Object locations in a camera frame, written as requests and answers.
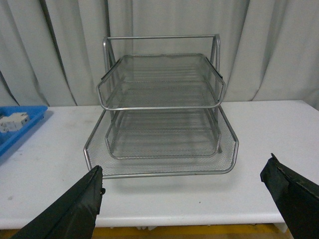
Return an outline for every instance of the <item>white object in tray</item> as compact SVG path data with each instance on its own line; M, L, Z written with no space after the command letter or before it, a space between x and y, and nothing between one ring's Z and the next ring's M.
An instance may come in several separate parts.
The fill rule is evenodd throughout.
M13 113L8 117L2 117L0 119L0 132L18 131L29 122L29 120L29 115L26 112Z

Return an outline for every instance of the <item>blue plastic tray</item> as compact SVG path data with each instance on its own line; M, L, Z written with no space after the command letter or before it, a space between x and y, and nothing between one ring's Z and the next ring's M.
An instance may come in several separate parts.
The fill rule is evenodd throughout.
M0 133L0 156L17 142L29 129L35 126L48 109L47 106L8 106L0 107L0 114L10 116L12 113L27 112L30 121L16 132Z

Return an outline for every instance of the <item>white curtain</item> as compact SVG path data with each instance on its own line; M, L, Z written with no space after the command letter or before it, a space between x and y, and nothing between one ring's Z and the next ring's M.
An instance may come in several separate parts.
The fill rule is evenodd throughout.
M318 0L0 1L0 105L97 105L102 38L221 37L225 101L305 100L319 110ZM130 53L200 52L209 39L114 42Z

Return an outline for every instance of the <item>metal mesh desk organizer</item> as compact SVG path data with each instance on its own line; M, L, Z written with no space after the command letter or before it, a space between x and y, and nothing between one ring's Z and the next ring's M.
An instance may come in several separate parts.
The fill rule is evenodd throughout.
M212 38L203 54L125 55L113 40ZM220 106L219 35L105 37L106 75L97 86L104 108L84 154L103 178L223 174L232 170L238 139Z

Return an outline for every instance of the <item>white table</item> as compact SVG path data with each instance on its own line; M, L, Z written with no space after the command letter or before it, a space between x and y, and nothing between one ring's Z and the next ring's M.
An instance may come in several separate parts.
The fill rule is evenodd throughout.
M104 180L97 226L283 223L259 174L274 153L319 184L319 112L302 101L222 106L239 138L230 173ZM88 172L83 146L101 112L51 107L0 158L0 229L23 227Z

